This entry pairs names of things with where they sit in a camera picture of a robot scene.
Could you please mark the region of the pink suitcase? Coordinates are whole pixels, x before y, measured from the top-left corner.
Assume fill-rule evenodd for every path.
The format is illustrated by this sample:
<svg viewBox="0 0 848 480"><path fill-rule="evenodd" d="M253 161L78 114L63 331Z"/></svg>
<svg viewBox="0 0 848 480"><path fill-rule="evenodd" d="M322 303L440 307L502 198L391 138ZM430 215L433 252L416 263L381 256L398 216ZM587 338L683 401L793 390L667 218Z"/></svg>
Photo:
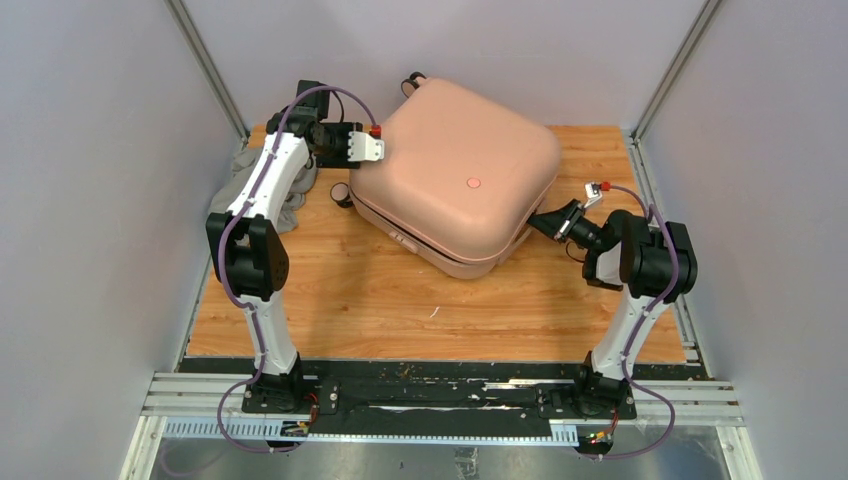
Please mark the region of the pink suitcase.
<svg viewBox="0 0 848 480"><path fill-rule="evenodd" d="M476 279L530 234L561 163L548 127L442 78L412 73L381 125L384 157L350 172L357 213L445 274Z"/></svg>

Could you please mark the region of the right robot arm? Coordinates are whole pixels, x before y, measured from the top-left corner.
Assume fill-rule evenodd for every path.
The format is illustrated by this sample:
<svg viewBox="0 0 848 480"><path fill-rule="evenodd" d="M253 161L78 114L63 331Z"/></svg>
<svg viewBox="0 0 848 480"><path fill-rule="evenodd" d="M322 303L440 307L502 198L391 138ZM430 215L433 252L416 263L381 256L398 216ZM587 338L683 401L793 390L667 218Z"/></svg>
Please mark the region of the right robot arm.
<svg viewBox="0 0 848 480"><path fill-rule="evenodd" d="M601 226L584 212L572 200L558 210L531 215L528 224L551 240L584 248L586 283L621 294L606 333L587 354L570 392L575 411L592 418L626 396L635 357L659 315L693 289L698 263L687 227L664 220L655 205L645 215L615 210Z"/></svg>

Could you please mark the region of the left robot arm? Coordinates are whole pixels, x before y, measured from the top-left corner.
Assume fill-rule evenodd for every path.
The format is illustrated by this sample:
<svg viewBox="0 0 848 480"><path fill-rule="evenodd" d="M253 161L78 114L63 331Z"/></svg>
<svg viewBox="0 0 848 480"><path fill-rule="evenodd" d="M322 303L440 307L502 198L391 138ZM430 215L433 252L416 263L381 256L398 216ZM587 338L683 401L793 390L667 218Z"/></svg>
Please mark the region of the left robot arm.
<svg viewBox="0 0 848 480"><path fill-rule="evenodd" d="M296 178L308 168L355 168L352 153L359 123L327 120L340 87L303 80L294 100L267 124L253 170L241 191L206 220L215 274L233 305L242 310L254 348L254 374L245 385L283 413L306 400L302 364L283 309L289 257L277 231L279 215Z"/></svg>

